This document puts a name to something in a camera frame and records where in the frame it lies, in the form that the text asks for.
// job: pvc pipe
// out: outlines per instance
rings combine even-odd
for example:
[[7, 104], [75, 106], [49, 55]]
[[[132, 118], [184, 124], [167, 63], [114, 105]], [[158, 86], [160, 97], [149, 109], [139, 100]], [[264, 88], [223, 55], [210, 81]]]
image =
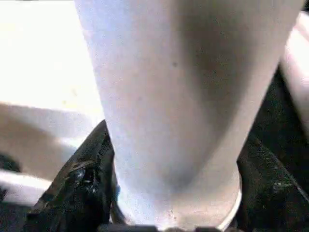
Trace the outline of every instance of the pvc pipe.
[[284, 79], [309, 140], [309, 15], [300, 13], [286, 43], [281, 66]]
[[127, 223], [225, 229], [302, 0], [75, 0]]

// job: white surface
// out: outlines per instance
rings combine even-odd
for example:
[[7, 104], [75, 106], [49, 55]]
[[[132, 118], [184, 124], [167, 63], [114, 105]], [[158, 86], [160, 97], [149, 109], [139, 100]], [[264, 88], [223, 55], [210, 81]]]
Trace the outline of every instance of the white surface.
[[104, 119], [73, 1], [0, 1], [0, 152], [53, 179]]
[[0, 170], [0, 186], [7, 191], [5, 202], [34, 206], [50, 185], [50, 181], [31, 175]]
[[128, 221], [219, 226], [302, 0], [75, 0]]
[[301, 13], [287, 41], [282, 69], [309, 139], [309, 15]]

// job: black plastic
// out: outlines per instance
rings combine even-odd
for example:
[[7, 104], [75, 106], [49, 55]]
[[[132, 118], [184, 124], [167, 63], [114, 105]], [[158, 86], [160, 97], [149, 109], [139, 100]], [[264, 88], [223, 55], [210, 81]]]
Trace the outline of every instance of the black plastic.
[[24, 232], [94, 232], [108, 223], [113, 149], [105, 121], [68, 160], [27, 216]]

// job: white cylinder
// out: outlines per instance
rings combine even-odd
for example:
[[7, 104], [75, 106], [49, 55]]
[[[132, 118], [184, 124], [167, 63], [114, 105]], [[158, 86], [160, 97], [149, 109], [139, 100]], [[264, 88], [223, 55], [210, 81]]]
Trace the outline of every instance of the white cylinder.
[[309, 140], [309, 15], [299, 14], [290, 33], [281, 66], [284, 79]]
[[225, 229], [302, 0], [76, 0], [129, 223]]

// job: white pipe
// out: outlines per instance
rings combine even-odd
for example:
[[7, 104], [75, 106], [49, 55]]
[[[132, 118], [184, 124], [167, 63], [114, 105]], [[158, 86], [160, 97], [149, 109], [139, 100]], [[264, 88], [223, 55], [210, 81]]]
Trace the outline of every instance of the white pipe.
[[129, 223], [225, 229], [302, 0], [75, 0]]
[[281, 58], [284, 79], [309, 140], [309, 15], [300, 13]]

